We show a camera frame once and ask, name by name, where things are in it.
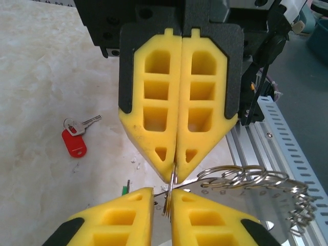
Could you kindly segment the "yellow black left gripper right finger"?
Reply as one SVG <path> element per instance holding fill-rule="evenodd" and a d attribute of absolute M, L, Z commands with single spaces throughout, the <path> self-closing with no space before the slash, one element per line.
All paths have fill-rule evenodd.
<path fill-rule="evenodd" d="M 184 190 L 170 212 L 172 245 L 280 245 L 257 218 Z"/>

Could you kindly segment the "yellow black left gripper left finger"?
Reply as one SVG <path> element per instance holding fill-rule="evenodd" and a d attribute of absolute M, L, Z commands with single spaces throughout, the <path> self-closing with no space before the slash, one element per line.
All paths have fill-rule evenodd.
<path fill-rule="evenodd" d="M 151 245 L 152 188 L 142 188 L 72 215 L 44 245 Z"/>

